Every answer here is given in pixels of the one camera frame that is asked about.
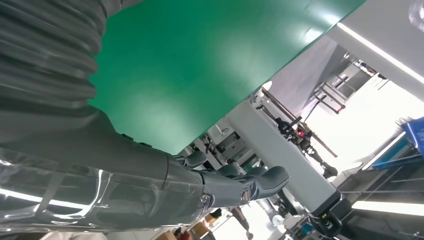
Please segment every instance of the robotic hand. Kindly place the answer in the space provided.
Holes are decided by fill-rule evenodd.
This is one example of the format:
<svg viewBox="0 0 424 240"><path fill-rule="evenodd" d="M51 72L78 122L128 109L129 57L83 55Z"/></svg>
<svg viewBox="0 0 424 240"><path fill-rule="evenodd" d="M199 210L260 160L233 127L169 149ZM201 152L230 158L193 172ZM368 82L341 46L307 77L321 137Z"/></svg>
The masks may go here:
<svg viewBox="0 0 424 240"><path fill-rule="evenodd" d="M210 207L278 192L282 167L222 176L119 134L88 105L107 18L141 0L4 0L0 12L0 228L15 232L190 224Z"/></svg>

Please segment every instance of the ceiling light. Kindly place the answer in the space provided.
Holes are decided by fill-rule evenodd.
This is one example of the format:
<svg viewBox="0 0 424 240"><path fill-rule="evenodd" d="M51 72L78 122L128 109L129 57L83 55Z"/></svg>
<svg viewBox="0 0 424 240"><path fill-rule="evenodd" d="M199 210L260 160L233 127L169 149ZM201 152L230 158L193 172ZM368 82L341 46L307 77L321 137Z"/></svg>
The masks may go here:
<svg viewBox="0 0 424 240"><path fill-rule="evenodd" d="M401 69L402 71L404 71L405 73L407 73L408 75L410 75L411 77L415 78L416 80L418 80L418 81L420 81L421 83L424 84L424 77L423 76L421 76L420 74L416 73L411 68L407 67L405 64L403 64L399 60L395 59L394 57L392 57L387 52L383 51L381 48L379 48L376 45L372 44L370 41L368 41L367 39L363 38L361 35L359 35L358 33L354 32L352 29L348 28L343 23L339 22L339 23L337 23L337 26L341 30L345 31L347 34L349 34L350 36L352 36L354 39L358 40L359 42L361 42L362 44L364 44L365 46L367 46L369 49L373 50L376 54L378 54L381 57L385 58L386 60L388 60L389 62L391 62L396 67L398 67L399 69Z"/></svg>
<svg viewBox="0 0 424 240"><path fill-rule="evenodd" d="M369 210L394 214L424 216L424 204L382 201L357 201L353 209Z"/></svg>

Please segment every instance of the wall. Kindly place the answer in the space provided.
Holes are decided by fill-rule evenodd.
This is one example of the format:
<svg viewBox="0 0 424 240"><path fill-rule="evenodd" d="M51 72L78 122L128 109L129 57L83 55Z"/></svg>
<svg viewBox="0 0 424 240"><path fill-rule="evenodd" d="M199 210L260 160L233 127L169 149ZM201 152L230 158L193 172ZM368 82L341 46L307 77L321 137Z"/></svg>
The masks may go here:
<svg viewBox="0 0 424 240"><path fill-rule="evenodd" d="M408 19L411 0L368 0L342 23L424 76L424 32ZM370 50L339 27L327 34L398 86L424 101L424 84Z"/></svg>

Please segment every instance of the reflective metallic surface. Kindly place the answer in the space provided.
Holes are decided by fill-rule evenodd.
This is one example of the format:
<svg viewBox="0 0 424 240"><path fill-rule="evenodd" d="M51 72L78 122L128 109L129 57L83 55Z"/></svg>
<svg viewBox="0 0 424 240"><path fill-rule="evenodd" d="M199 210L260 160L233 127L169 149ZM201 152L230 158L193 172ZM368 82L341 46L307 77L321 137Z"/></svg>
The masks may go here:
<svg viewBox="0 0 424 240"><path fill-rule="evenodd" d="M0 229L104 232L188 225L209 205L203 185L114 174L2 150Z"/></svg>

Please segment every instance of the white pillar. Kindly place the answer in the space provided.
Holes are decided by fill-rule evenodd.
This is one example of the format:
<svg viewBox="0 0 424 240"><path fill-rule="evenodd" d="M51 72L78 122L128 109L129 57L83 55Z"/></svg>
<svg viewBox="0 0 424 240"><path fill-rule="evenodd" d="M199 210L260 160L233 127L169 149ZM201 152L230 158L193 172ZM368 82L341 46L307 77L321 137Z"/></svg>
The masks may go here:
<svg viewBox="0 0 424 240"><path fill-rule="evenodd" d="M253 108L249 100L239 104L226 119L268 167L282 166L287 170L290 179L286 187L308 212L322 214L340 198L336 188Z"/></svg>

